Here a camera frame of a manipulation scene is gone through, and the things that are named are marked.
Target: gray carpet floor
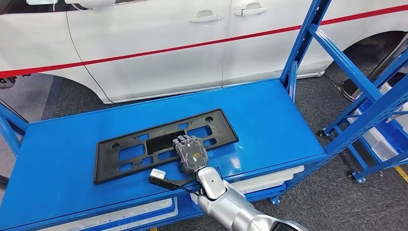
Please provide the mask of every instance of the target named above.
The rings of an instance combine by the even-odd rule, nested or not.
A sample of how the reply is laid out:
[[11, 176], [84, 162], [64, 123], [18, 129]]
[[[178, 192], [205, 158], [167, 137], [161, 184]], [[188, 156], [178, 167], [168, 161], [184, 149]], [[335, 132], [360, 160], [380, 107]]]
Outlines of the gray carpet floor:
[[[381, 60], [378, 51], [375, 51], [375, 55], [373, 52], [369, 46], [357, 45], [347, 55], [368, 74]], [[350, 102], [338, 91], [344, 79], [346, 75], [336, 64], [332, 64], [324, 76], [298, 81], [296, 104], [313, 131], [328, 125], [349, 105]], [[89, 89], [56, 77], [43, 119], [119, 105], [123, 103], [102, 104]], [[328, 143], [325, 138], [319, 138], [319, 141], [322, 145]], [[271, 216], [295, 220], [310, 231], [406, 231], [408, 184], [393, 168], [383, 171], [382, 176], [372, 174], [365, 184], [358, 184], [345, 174], [348, 170], [356, 169], [359, 169], [358, 164], [344, 151], [286, 193], [279, 205], [262, 200], [255, 202], [255, 207]], [[159, 230], [222, 229], [212, 218], [200, 217], [160, 227]]]

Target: rectangular cutout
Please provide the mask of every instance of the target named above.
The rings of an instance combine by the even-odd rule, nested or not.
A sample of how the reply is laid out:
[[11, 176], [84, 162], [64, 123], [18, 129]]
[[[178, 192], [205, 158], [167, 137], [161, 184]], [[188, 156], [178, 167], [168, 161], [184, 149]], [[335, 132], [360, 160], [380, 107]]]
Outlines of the rectangular cutout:
[[190, 125], [190, 123], [191, 123], [191, 122], [187, 122], [187, 123], [184, 123], [184, 124], [179, 124], [179, 125], [178, 125], [178, 128], [179, 128], [180, 130], [185, 129], [185, 128], [188, 128], [189, 125]]
[[177, 138], [177, 136], [182, 136], [185, 134], [186, 133], [182, 130], [147, 140], [147, 154], [153, 155], [157, 151], [173, 147], [173, 140]]
[[149, 138], [149, 134], [143, 134], [143, 135], [141, 135], [141, 136], [138, 137], [138, 139], [139, 139], [140, 141], [147, 140], [148, 138]]
[[187, 131], [187, 135], [189, 136], [196, 136], [198, 138], [203, 138], [207, 137], [209, 135], [213, 134], [213, 131], [211, 130], [210, 126], [205, 125], [199, 128], [195, 128], [192, 130]]
[[143, 159], [141, 160], [141, 165], [142, 165], [142, 166], [149, 165], [149, 164], [151, 164], [151, 163], [153, 163], [153, 157], [151, 157], [151, 156], [146, 157], [146, 158], [143, 158]]
[[119, 171], [125, 172], [125, 171], [132, 170], [132, 168], [133, 168], [133, 163], [132, 163], [132, 162], [131, 162], [131, 163], [126, 163], [126, 164], [121, 165], [121, 166], [119, 167]]
[[176, 154], [176, 150], [170, 150], [170, 151], [167, 151], [167, 152], [164, 152], [164, 153], [160, 153], [158, 156], [157, 156], [157, 158], [159, 158], [159, 160], [164, 160], [164, 159], [167, 159], [167, 158], [170, 158], [170, 157], [174, 157], [174, 156], [176, 156], [177, 154]]
[[211, 146], [217, 143], [215, 138], [207, 139], [203, 142], [204, 147]]
[[128, 147], [119, 151], [119, 161], [128, 160], [136, 156], [142, 156], [146, 152], [144, 143]]

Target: blue shelf surface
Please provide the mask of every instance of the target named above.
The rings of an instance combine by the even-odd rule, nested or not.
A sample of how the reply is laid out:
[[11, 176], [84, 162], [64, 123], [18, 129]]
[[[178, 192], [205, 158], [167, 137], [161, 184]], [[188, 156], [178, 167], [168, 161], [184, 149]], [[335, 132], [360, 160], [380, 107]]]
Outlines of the blue shelf surface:
[[[228, 181], [328, 158], [278, 79], [40, 121], [27, 128], [0, 229], [45, 228], [185, 194], [149, 184], [149, 170], [94, 185], [96, 144], [217, 108], [240, 139], [208, 152], [209, 165]], [[186, 177], [177, 162], [158, 169]]]

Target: mounting hole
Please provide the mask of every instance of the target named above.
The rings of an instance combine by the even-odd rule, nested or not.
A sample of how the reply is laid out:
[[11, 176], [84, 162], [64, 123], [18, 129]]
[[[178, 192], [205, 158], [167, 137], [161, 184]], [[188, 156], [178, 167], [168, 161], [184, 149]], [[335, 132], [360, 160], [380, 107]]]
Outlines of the mounting hole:
[[326, 133], [323, 130], [317, 131], [316, 133], [319, 137], [325, 137]]
[[214, 119], [213, 119], [211, 116], [209, 116], [209, 117], [205, 118], [205, 120], [206, 120], [208, 123], [211, 123]]
[[347, 171], [347, 172], [345, 172], [345, 173], [346, 173], [346, 175], [347, 175], [347, 177], [348, 177], [349, 179], [351, 179], [351, 180], [357, 180], [356, 177], [354, 177], [354, 175], [353, 175], [353, 171]]
[[120, 145], [119, 145], [118, 143], [114, 143], [114, 144], [112, 145], [112, 149], [113, 149], [113, 150], [116, 150], [119, 146], [120, 146]]

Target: robotic arm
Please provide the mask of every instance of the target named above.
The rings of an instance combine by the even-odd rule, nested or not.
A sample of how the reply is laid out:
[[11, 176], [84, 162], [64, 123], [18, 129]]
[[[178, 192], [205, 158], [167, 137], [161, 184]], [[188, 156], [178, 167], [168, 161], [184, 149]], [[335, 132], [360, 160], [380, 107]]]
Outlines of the robotic arm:
[[229, 231], [307, 231], [293, 221], [267, 216], [254, 208], [245, 196], [218, 172], [208, 166], [208, 155], [201, 140], [194, 136], [178, 136], [173, 140], [174, 148], [181, 158], [181, 170], [191, 178], [175, 181], [164, 178], [165, 173], [153, 169], [149, 182], [171, 190], [182, 187], [191, 180], [201, 185], [198, 196], [200, 209], [216, 219]]

